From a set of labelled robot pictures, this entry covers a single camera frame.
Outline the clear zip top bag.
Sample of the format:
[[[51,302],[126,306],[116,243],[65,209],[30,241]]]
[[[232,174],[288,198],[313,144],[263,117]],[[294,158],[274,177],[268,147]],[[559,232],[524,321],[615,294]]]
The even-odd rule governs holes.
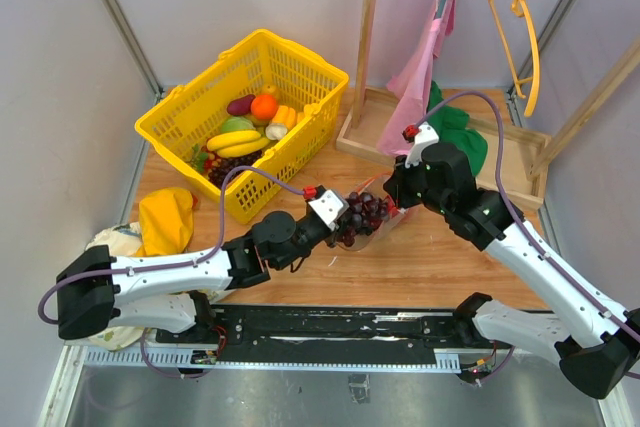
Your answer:
[[[375,175],[344,196],[348,208],[339,217],[338,229],[330,238],[329,246],[362,250],[410,218],[412,212],[398,207],[384,189],[390,178],[390,172]]]

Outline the dark grape bunch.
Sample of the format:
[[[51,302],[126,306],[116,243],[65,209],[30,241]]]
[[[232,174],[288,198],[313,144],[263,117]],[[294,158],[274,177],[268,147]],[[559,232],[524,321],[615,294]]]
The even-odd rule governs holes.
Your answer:
[[[347,197],[348,210],[339,220],[347,223],[347,230],[336,247],[358,251],[382,233],[388,223],[389,208],[394,206],[389,197],[380,197],[369,191],[351,192]]]

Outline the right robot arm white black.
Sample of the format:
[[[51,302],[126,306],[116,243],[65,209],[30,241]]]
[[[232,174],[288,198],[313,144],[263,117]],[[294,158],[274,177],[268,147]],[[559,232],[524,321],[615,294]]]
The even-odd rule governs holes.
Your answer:
[[[396,157],[384,184],[397,206],[422,205],[443,216],[458,237],[514,272],[554,313],[512,309],[488,295],[460,305],[455,339],[466,347],[496,340],[559,367],[583,394],[606,398],[639,360],[639,312],[590,284],[538,234],[504,191],[477,186],[467,156],[451,143]]]

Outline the black grape bunch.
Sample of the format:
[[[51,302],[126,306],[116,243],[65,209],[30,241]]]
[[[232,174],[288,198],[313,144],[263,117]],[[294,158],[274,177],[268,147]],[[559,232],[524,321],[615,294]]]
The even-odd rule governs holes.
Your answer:
[[[208,172],[208,180],[214,186],[220,188],[231,170],[240,166],[251,166],[261,157],[262,151],[258,150],[240,157],[216,158]]]

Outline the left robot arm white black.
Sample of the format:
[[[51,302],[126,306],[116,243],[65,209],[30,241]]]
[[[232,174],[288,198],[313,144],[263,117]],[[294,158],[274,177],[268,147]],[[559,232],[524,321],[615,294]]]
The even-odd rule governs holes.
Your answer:
[[[91,247],[56,279],[58,335],[80,340],[126,326],[203,342],[214,330],[206,291],[246,289],[301,264],[334,235],[338,218],[335,208],[308,209],[299,220],[274,211],[218,249],[180,255],[113,256],[105,245]]]

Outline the red apple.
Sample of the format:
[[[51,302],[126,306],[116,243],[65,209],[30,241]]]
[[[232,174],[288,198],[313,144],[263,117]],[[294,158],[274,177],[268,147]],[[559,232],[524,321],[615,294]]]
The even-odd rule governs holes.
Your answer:
[[[407,209],[399,208],[397,206],[390,207],[388,212],[388,222],[401,222],[406,217],[407,213]]]

